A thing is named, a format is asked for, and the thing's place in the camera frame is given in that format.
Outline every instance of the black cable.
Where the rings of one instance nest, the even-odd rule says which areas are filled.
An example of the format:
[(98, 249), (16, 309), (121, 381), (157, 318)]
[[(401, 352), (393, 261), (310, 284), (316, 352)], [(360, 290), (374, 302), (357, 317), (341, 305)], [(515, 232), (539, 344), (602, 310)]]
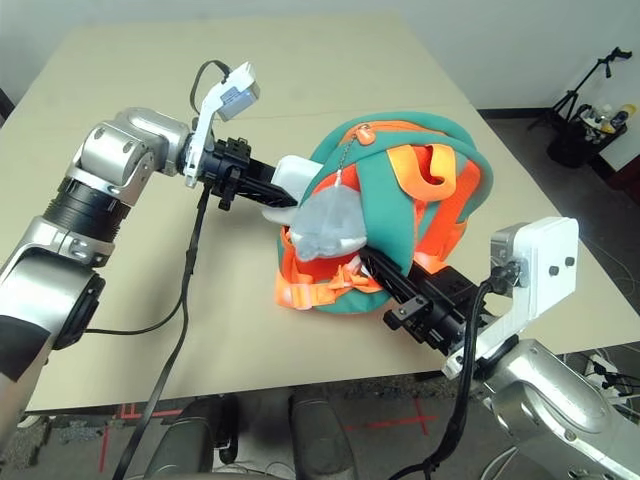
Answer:
[(493, 291), (490, 281), (484, 281), (478, 287), (476, 297), (473, 301), (464, 336), (463, 364), (460, 373), (460, 383), (458, 384), (458, 393), (456, 395), (456, 403), (453, 407), (451, 417), (447, 423), (445, 433), (440, 440), (438, 448), (427, 457), (422, 463), (410, 465), (393, 474), (389, 480), (399, 480), (411, 473), (424, 473), (425, 479), (431, 478), (431, 473), (451, 454), (455, 451), (460, 443), (464, 428), (467, 422), (467, 408), (469, 406), (469, 391), (471, 390), (471, 380), (476, 357), (476, 340), (478, 336), (478, 327), (480, 324), (480, 310), (482, 309), (484, 297)]
[(124, 479), (124, 476), (127, 473), (127, 469), (129, 468), (129, 464), (131, 463), (131, 459), (133, 458), (133, 455), (136, 452), (138, 445), (140, 444), (140, 440), (142, 439), (142, 435), (144, 434), (149, 421), (151, 420), (153, 411), (156, 408), (158, 400), (160, 399), (160, 395), (162, 394), (162, 390), (164, 389), (164, 386), (167, 383), (167, 379), (169, 378), (169, 374), (171, 373), (171, 369), (173, 368), (173, 364), (175, 363), (176, 358), (180, 353), (180, 349), (182, 348), (182, 344), (184, 343), (184, 339), (187, 335), (187, 329), (189, 327), (189, 308), (187, 303), (189, 283), (191, 281), (191, 275), (193, 274), (193, 268), (195, 266), (196, 258), (198, 255), (198, 241), (200, 240), (200, 232), (202, 231), (202, 223), (204, 221), (204, 214), (207, 209), (207, 202), (210, 195), (211, 184), (206, 183), (202, 190), (200, 200), (198, 201), (198, 213), (193, 225), (191, 240), (189, 241), (189, 248), (186, 251), (184, 273), (182, 275), (182, 288), (180, 290), (179, 300), (179, 304), (182, 306), (182, 330), (180, 332), (180, 338), (178, 338), (176, 346), (174, 347), (171, 355), (164, 364), (164, 367), (162, 367), (162, 371), (160, 372), (160, 376), (156, 381), (155, 387), (153, 387), (153, 392), (151, 392), (151, 396), (149, 397), (149, 401), (144, 408), (144, 412), (142, 412), (142, 416), (136, 424), (136, 428), (133, 431), (131, 438), (129, 439), (129, 443), (127, 443), (127, 446), (122, 452), (122, 456), (120, 457), (118, 466), (116, 467), (116, 470), (113, 474), (113, 480)]
[(229, 78), (229, 74), (231, 73), (231, 69), (229, 68), (229, 66), (226, 63), (221, 62), (220, 60), (208, 60), (204, 62), (202, 65), (200, 65), (200, 68), (198, 69), (198, 73), (196, 73), (196, 77), (193, 79), (193, 85), (191, 86), (191, 91), (189, 92), (189, 104), (191, 105), (191, 108), (193, 108), (193, 111), (196, 112), (198, 115), (200, 115), (200, 110), (198, 110), (198, 107), (196, 107), (196, 93), (198, 92), (200, 77), (202, 77), (202, 74), (207, 69), (207, 67), (209, 67), (209, 65), (212, 65), (212, 64), (218, 67), (224, 74), (222, 83), (227, 81), (227, 78)]
[(173, 310), (171, 310), (169, 315), (164, 317), (158, 323), (154, 323), (153, 325), (147, 328), (141, 328), (140, 330), (104, 330), (102, 328), (87, 328), (84, 331), (84, 333), (98, 333), (101, 335), (141, 335), (143, 333), (153, 332), (154, 330), (157, 330), (158, 328), (165, 325), (169, 320), (171, 320), (175, 316), (175, 314), (178, 312), (178, 309), (180, 308), (181, 304), (182, 304), (181, 298), (178, 297), (178, 301), (176, 302), (176, 305), (173, 307)]

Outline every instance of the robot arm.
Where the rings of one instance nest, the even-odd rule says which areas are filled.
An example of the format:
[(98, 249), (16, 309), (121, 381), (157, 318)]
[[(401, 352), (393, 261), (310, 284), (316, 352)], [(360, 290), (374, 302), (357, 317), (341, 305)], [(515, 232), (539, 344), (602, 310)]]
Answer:
[[(575, 290), (578, 226), (547, 218), (494, 234), (492, 267), (508, 272), (513, 299), (500, 318), (482, 315), (476, 348), (476, 389), (518, 451), (556, 478), (640, 479), (640, 429), (601, 392), (536, 340), (517, 334)], [(450, 379), (461, 371), (467, 312), (478, 287), (446, 267), (429, 274), (414, 264), (408, 278), (380, 252), (360, 253), (367, 270), (398, 301), (384, 314), (446, 357)]]
[(0, 448), (13, 432), (51, 350), (77, 342), (105, 281), (94, 271), (151, 173), (175, 175), (189, 128), (129, 109), (98, 124), (57, 196), (0, 270)]
[(270, 183), (274, 168), (251, 158), (243, 139), (214, 142), (215, 113), (226, 121), (257, 99), (244, 64), (214, 86), (196, 126), (131, 108), (89, 132), (43, 215), (35, 217), (0, 269), (0, 451), (13, 433), (51, 350), (77, 342), (105, 281), (94, 271), (153, 172), (212, 185), (228, 210), (235, 195), (263, 205), (296, 205)]

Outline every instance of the table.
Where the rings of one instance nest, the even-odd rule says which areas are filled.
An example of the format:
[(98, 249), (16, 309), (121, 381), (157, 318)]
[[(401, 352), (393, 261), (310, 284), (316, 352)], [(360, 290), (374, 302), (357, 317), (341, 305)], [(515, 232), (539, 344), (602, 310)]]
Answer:
[[(188, 92), (209, 58), (253, 62), (260, 101), (216, 124), (275, 163), (309, 155), (335, 126), (384, 110), (423, 110), (467, 128), (492, 163), (495, 187), (471, 218), (451, 264), (476, 282), (489, 268), (491, 233), (557, 212), (401, 20), (390, 15), (244, 18), (83, 28), (60, 46), (0, 130), (4, 172), (0, 252), (8, 255), (41, 214), (85, 135), (129, 106), (189, 121)], [(213, 71), (203, 85), (217, 81)], [(122, 225), (100, 274), (107, 288), (92, 326), (141, 328), (178, 295), (199, 191), (157, 175)], [(338, 317), (273, 301), (277, 226), (237, 199), (212, 201), (191, 283), (191, 325), (164, 397), (437, 370), (443, 359), (391, 332), (381, 312)], [(578, 291), (526, 336), (555, 352), (640, 340), (635, 312), (581, 247)], [(180, 322), (138, 337), (86, 335), (51, 355), (29, 409), (146, 400), (177, 340)]]

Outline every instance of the gray floor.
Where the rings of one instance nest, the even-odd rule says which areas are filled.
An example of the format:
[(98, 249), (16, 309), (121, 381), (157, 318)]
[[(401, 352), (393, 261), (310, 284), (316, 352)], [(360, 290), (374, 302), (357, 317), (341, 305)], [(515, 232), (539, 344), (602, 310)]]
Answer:
[[(633, 253), (640, 234), (640, 207), (623, 193), (609, 189), (589, 167), (569, 170), (550, 161), (545, 147), (552, 132), (544, 128), (527, 132), (525, 127), (529, 120), (489, 123), (560, 212), (579, 219), (587, 245), (621, 290), (628, 294), (630, 303), (640, 311), (640, 293), (631, 292), (635, 283), (625, 279), (629, 274), (640, 278), (640, 258)], [(629, 272), (617, 262), (624, 264)], [(608, 353), (622, 371), (640, 376), (638, 352), (614, 347), (608, 349)], [(448, 398), (450, 390), (438, 383), (416, 384), (409, 376), (332, 384), (324, 389), (340, 420), (348, 427), (363, 479), (387, 478), (397, 469), (422, 460), (437, 444), (452, 406)], [(243, 420), (236, 469), (264, 470), (273, 461), (292, 465), (286, 402), (290, 393), (289, 389), (275, 389), (241, 395)], [(424, 426), (415, 421), (418, 408), (421, 415), (428, 418)], [(394, 424), (397, 420), (404, 420), (406, 424)], [(152, 422), (134, 458), (131, 475), (144, 470), (165, 429), (159, 420)], [(62, 443), (62, 432), (54, 430), (39, 454), (37, 466), (25, 470), (4, 468), (0, 479), (108, 478), (131, 430), (131, 427), (117, 426), (109, 429), (103, 472), (99, 472), (99, 459), (104, 435)], [(508, 437), (489, 412), (473, 403), (458, 451), (442, 465), (435, 478), (477, 479), (484, 466), (509, 445)], [(269, 472), (292, 478), (282, 465), (272, 465)], [(547, 480), (550, 477), (538, 465), (516, 457), (503, 478)]]

